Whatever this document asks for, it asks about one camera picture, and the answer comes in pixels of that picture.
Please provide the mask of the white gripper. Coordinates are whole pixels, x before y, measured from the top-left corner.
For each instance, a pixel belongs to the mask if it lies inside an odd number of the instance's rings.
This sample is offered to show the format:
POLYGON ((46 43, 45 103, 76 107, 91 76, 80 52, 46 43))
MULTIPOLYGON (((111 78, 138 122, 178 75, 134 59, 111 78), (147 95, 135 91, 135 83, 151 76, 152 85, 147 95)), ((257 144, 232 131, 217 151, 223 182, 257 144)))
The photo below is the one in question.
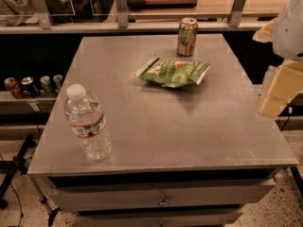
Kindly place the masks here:
POLYGON ((255 32, 253 40, 273 42, 274 53, 286 59, 266 71, 258 102, 259 114, 277 118, 303 91, 303 0, 290 0, 277 18, 255 32))

